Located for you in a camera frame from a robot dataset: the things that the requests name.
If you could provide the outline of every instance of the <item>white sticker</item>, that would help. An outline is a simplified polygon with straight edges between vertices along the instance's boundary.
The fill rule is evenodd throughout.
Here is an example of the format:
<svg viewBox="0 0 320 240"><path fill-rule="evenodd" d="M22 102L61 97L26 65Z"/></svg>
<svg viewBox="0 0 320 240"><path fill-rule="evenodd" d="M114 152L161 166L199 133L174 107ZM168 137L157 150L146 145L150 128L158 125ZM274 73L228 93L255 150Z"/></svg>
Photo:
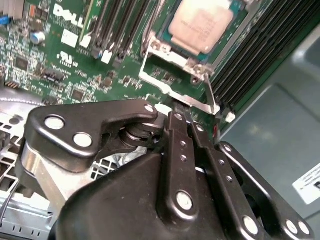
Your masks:
<svg viewBox="0 0 320 240"><path fill-rule="evenodd" d="M78 38L78 35L65 29L63 30L61 42L75 48L77 46Z"/></svg>
<svg viewBox="0 0 320 240"><path fill-rule="evenodd" d="M307 205L319 199L320 163L295 181L292 186Z"/></svg>

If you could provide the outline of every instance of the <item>black plastic arm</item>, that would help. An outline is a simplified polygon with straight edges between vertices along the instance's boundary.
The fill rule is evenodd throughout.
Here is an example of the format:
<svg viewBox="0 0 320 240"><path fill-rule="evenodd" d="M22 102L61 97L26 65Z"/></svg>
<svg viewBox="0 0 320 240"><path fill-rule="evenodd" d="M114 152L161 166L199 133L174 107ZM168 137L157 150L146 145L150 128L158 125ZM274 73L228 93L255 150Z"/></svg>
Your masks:
<svg viewBox="0 0 320 240"><path fill-rule="evenodd" d="M136 147L121 141L120 130L132 123L153 123L157 117L157 110L142 99L39 107L28 117L24 138L42 157L79 173L96 159L134 151ZM58 118L63 126L48 124L49 118ZM89 139L77 144L77 134Z"/></svg>

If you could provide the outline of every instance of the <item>screw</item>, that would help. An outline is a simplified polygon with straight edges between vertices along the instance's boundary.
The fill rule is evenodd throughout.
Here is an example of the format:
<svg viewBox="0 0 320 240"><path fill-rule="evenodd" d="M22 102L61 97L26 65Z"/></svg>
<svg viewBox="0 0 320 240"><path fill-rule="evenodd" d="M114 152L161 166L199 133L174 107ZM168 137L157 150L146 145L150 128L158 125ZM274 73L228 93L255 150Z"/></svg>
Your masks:
<svg viewBox="0 0 320 240"><path fill-rule="evenodd" d="M200 132L204 132L204 128L201 125L197 125L196 128L200 131Z"/></svg>
<svg viewBox="0 0 320 240"><path fill-rule="evenodd" d="M299 221L299 227L302 230L302 232L304 232L305 234L309 235L310 231L307 227L307 225L305 225L302 221Z"/></svg>
<svg viewBox="0 0 320 240"><path fill-rule="evenodd" d="M183 191L179 191L176 194L176 201L178 202L179 206L186 211L193 207L191 197Z"/></svg>
<svg viewBox="0 0 320 240"><path fill-rule="evenodd" d="M56 116L50 116L45 121L44 124L53 130L59 130L62 129L65 126L65 122Z"/></svg>
<svg viewBox="0 0 320 240"><path fill-rule="evenodd" d="M82 133L82 132L74 135L73 141L75 144L77 144L78 146L83 147L83 148L90 147L92 144L91 136L86 133Z"/></svg>
<svg viewBox="0 0 320 240"><path fill-rule="evenodd" d="M184 148L187 146L187 144L186 144L185 141L181 141L180 144L181 144L181 146L184 147Z"/></svg>
<svg viewBox="0 0 320 240"><path fill-rule="evenodd" d="M230 177L230 176L226 176L226 179L227 179L230 183L233 182L233 179L232 179L232 177Z"/></svg>
<svg viewBox="0 0 320 240"><path fill-rule="evenodd" d="M183 120L182 116L181 116L179 113L176 113L174 116L175 116L177 119L179 119L180 121Z"/></svg>
<svg viewBox="0 0 320 240"><path fill-rule="evenodd" d="M155 111L154 107L151 106L150 104L145 105L144 108L145 108L145 110L147 110L150 113L153 113Z"/></svg>
<svg viewBox="0 0 320 240"><path fill-rule="evenodd" d="M253 219L249 216L245 216L243 218L243 223L246 227L246 229L253 235L257 235L259 230L258 230L258 226L255 223L255 221L253 221Z"/></svg>
<svg viewBox="0 0 320 240"><path fill-rule="evenodd" d="M225 150L227 150L228 152L231 153L231 151L232 151L231 147L229 147L228 145L225 144L224 148L225 148Z"/></svg>
<svg viewBox="0 0 320 240"><path fill-rule="evenodd" d="M198 85L199 83L200 83L199 78L194 77L194 78L191 79L191 84L192 85Z"/></svg>
<svg viewBox="0 0 320 240"><path fill-rule="evenodd" d="M180 159L181 159L182 162L186 162L187 161L187 157L185 155L181 155Z"/></svg>
<svg viewBox="0 0 320 240"><path fill-rule="evenodd" d="M298 229L292 221L287 220L285 223L290 232L292 232L293 234L298 234Z"/></svg>

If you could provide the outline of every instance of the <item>blue connector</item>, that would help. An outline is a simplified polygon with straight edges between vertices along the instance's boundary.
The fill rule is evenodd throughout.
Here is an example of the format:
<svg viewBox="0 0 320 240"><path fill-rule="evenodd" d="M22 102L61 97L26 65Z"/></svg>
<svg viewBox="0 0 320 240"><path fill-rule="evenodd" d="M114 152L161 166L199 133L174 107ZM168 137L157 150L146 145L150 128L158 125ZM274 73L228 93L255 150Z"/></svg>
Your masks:
<svg viewBox="0 0 320 240"><path fill-rule="evenodd" d="M11 19L8 16L0 17L0 25L8 25Z"/></svg>

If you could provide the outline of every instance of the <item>capacitor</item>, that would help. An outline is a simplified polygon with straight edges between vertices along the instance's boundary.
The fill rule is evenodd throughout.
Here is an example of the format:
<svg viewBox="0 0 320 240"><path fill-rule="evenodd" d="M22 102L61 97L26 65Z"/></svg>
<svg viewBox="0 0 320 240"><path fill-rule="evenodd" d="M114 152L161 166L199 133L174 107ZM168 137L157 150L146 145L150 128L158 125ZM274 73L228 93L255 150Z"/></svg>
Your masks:
<svg viewBox="0 0 320 240"><path fill-rule="evenodd" d="M33 32L30 34L30 40L34 45L39 45L46 40L46 35L43 31Z"/></svg>

